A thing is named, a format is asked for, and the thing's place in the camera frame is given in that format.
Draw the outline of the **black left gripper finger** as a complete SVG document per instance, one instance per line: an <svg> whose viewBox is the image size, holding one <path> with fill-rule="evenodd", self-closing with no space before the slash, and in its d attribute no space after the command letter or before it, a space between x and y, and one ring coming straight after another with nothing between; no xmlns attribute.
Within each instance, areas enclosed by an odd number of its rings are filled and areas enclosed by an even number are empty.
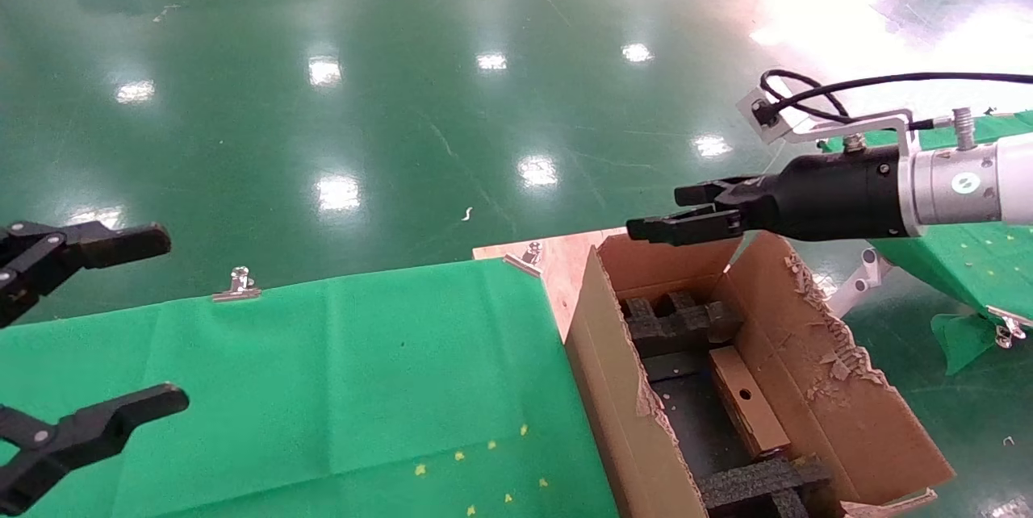
<svg viewBox="0 0 1033 518"><path fill-rule="evenodd" d="M1 327L21 319L42 297L80 270L164 256L169 232L151 223L113 230L100 221L54 227L41 223L4 225L1 234Z"/></svg>
<svg viewBox="0 0 1033 518"><path fill-rule="evenodd" d="M15 455L1 467L2 514L25 514L67 474L121 454L140 425L189 405L183 389L157 385L83 407L55 424L1 407L2 441L15 447Z"/></svg>

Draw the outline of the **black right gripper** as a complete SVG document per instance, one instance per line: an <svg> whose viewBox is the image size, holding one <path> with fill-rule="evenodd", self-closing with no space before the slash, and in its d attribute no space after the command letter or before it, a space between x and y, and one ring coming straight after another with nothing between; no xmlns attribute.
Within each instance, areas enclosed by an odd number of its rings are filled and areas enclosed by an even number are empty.
<svg viewBox="0 0 1033 518"><path fill-rule="evenodd" d="M906 237L899 149L796 157L779 173L735 176L675 188L680 207L705 207L626 221L631 240L688 246L741 237L744 230L808 241Z"/></svg>

